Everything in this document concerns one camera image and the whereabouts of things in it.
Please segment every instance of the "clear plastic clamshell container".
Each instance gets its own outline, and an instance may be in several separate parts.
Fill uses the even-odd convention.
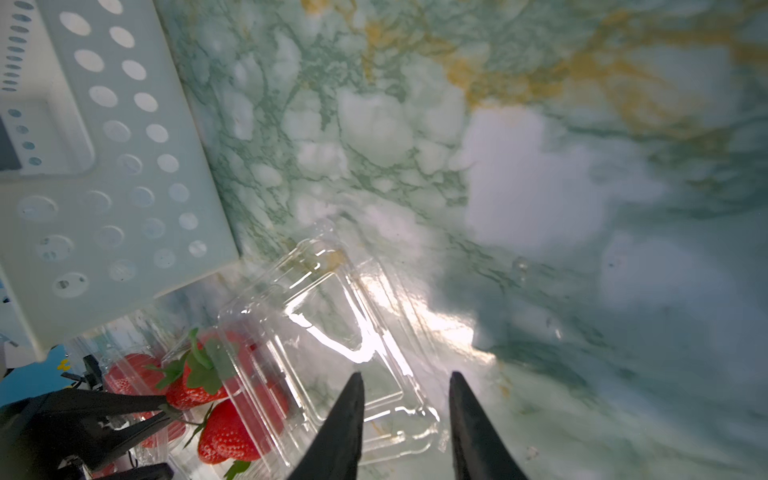
[[[423,452],[439,434],[437,411],[361,280],[372,263],[351,261],[324,230],[221,311],[220,341],[206,349],[260,450],[257,478],[293,469],[353,372],[365,382],[360,465]]]

